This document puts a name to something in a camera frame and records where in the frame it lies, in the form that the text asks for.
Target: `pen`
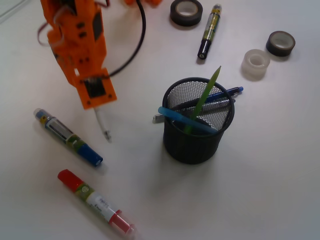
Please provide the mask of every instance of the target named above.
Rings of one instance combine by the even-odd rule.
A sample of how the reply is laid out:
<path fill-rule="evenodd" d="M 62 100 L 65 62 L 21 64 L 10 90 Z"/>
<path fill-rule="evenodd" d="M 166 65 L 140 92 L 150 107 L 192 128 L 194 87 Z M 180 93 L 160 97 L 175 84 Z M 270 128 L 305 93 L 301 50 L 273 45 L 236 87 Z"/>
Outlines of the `pen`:
<path fill-rule="evenodd" d="M 191 126 L 192 128 L 206 131 L 208 134 L 215 134 L 217 132 L 217 130 L 215 130 L 214 128 L 211 128 L 211 127 L 204 125 L 200 122 L 197 122 L 195 120 L 191 120 L 190 118 L 183 116 L 182 114 L 180 114 L 176 111 L 172 111 L 172 110 L 165 108 L 163 106 L 159 107 L 158 112 L 160 114 L 163 114 L 167 118 L 184 123 L 188 126 Z"/>
<path fill-rule="evenodd" d="M 78 155 L 86 159 L 90 164 L 97 166 L 103 161 L 101 156 L 93 151 L 88 144 L 74 134 L 55 116 L 52 116 L 50 113 L 41 108 L 37 108 L 33 114 L 35 118 L 39 120 L 39 122 L 45 127 L 45 129 L 56 135 L 62 142 L 64 142 L 64 144 L 75 151 Z"/>
<path fill-rule="evenodd" d="M 217 78 L 218 78 L 219 73 L 220 73 L 220 69 L 221 69 L 221 66 L 218 67 L 218 69 L 214 72 L 214 74 L 210 78 L 209 82 L 207 83 L 207 85 L 206 85 L 201 97 L 199 98 L 199 101 L 195 105 L 194 111 L 192 112 L 192 114 L 190 116 L 191 120 L 196 120 L 197 116 L 201 112 L 202 106 L 205 104 L 205 102 L 207 100 L 207 97 L 210 94 L 210 91 L 215 86 L 215 83 L 216 83 Z M 192 131 L 192 127 L 190 125 L 186 125 L 184 127 L 184 133 L 191 134 L 191 131 Z"/>
<path fill-rule="evenodd" d="M 112 142 L 111 134 L 110 134 L 110 131 L 108 130 L 109 128 L 106 127 L 107 126 L 106 117 L 103 116 L 102 111 L 100 110 L 99 107 L 94 108 L 94 113 L 96 116 L 96 120 L 98 121 L 98 124 L 100 126 L 100 129 L 103 133 L 103 136 L 109 143 L 111 143 Z"/>
<path fill-rule="evenodd" d="M 222 100 L 222 101 L 217 101 L 217 102 L 212 102 L 211 104 L 204 105 L 201 109 L 200 115 L 208 114 L 212 111 L 217 111 L 219 109 L 223 109 L 224 107 L 228 106 L 229 104 L 229 99 L 227 100 Z M 178 112 L 186 117 L 189 117 L 194 109 L 182 109 L 178 110 Z M 163 123 L 165 121 L 165 116 L 162 114 L 156 114 L 153 116 L 153 123 L 154 124 L 159 124 Z"/>
<path fill-rule="evenodd" d="M 209 15 L 209 19 L 208 19 L 208 22 L 206 23 L 200 49 L 198 52 L 198 58 L 202 60 L 207 58 L 209 48 L 211 46 L 212 40 L 214 39 L 216 30 L 219 24 L 221 11 L 222 11 L 221 5 L 216 4 L 213 6 L 211 14 Z"/>
<path fill-rule="evenodd" d="M 229 90 L 227 90 L 227 92 L 229 93 L 230 96 L 234 96 L 234 95 L 242 92 L 243 90 L 244 90 L 244 88 L 242 86 L 240 86 L 240 87 L 230 88 Z M 221 99 L 223 97 L 225 97 L 224 92 L 214 93 L 214 94 L 209 95 L 204 103 L 206 103 L 206 104 L 211 103 L 214 100 Z M 197 105 L 198 101 L 199 101 L 199 98 L 196 98 L 194 100 L 190 100 L 190 101 L 181 103 L 181 104 L 179 104 L 173 108 L 170 108 L 170 109 L 177 111 L 177 110 L 181 110 L 181 109 L 192 108 Z"/>
<path fill-rule="evenodd" d="M 96 192 L 71 171 L 68 169 L 62 170 L 58 174 L 58 179 L 120 234 L 126 238 L 134 236 L 136 232 L 135 225 L 131 224 L 123 216 L 122 211 L 111 206 L 101 194 Z"/>

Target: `blue marker cap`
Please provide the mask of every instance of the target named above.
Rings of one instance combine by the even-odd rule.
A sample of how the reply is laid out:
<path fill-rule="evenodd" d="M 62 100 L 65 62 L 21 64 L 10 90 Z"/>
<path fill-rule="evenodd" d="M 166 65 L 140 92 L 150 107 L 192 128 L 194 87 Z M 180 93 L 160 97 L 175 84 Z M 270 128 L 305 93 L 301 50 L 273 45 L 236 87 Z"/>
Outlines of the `blue marker cap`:
<path fill-rule="evenodd" d="M 88 144 L 83 144 L 76 153 L 90 162 L 93 166 L 98 166 L 104 160 L 98 153 L 93 151 Z"/>

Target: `white table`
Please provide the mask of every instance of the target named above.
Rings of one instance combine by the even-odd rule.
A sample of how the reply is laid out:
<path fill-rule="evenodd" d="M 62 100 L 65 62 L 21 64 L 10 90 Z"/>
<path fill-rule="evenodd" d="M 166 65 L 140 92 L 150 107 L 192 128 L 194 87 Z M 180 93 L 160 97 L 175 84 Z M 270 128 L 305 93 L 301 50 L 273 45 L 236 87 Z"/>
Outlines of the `white table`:
<path fill-rule="evenodd" d="M 108 112 L 113 143 L 93 110 L 83 110 L 50 48 L 36 31 L 44 22 L 32 0 L 0 24 L 0 234 L 3 240 L 116 240 L 103 221 L 57 179 L 69 169 L 116 203 L 144 240 L 318 240 L 320 236 L 319 1 L 223 0 L 205 64 L 197 64 L 215 4 L 202 0 L 201 22 L 169 21 L 170 0 L 144 4 L 141 51 L 112 78 L 118 100 Z M 135 49 L 137 6 L 112 1 L 103 11 L 109 71 Z M 265 77 L 245 79 L 245 53 L 265 49 L 269 34 L 296 40 L 288 60 L 271 56 Z M 187 77 L 243 86 L 235 116 L 209 161 L 190 166 L 163 147 L 163 124 L 152 124 L 166 90 Z M 50 136 L 33 111 L 44 108 L 104 157 L 94 169 Z"/>

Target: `black marker cap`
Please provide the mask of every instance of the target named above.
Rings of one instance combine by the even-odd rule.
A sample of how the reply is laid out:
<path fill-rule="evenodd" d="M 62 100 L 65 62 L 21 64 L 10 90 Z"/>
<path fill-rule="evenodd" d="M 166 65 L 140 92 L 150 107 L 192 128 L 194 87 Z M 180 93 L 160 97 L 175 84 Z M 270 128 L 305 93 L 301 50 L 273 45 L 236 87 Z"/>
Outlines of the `black marker cap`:
<path fill-rule="evenodd" d="M 202 39 L 200 49 L 198 52 L 198 58 L 202 60 L 206 59 L 210 46 L 211 46 L 211 41 L 207 39 Z"/>

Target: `pen tip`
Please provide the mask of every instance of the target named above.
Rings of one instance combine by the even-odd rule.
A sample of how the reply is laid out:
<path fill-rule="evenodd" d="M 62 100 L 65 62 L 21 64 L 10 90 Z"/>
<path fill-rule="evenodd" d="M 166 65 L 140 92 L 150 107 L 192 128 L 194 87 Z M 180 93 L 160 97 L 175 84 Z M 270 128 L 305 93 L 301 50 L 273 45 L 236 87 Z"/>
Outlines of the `pen tip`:
<path fill-rule="evenodd" d="M 112 143 L 112 140 L 111 140 L 111 135 L 110 135 L 110 132 L 109 131 L 105 131 L 103 133 L 105 139 L 108 141 L 108 143 Z"/>

